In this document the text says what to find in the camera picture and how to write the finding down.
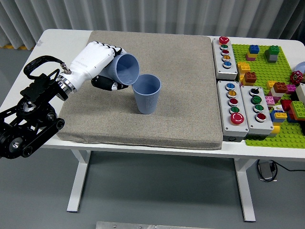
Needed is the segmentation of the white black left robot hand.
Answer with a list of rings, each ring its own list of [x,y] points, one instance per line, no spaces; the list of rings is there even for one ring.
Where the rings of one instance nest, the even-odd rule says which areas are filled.
[[[57,81],[66,94],[75,93],[82,87],[85,81],[91,81],[96,88],[114,91],[128,87],[127,83],[121,83],[118,79],[99,76],[99,73],[117,57],[126,54],[121,47],[116,47],[100,42],[90,42],[66,68],[63,64],[63,72],[57,77]]]

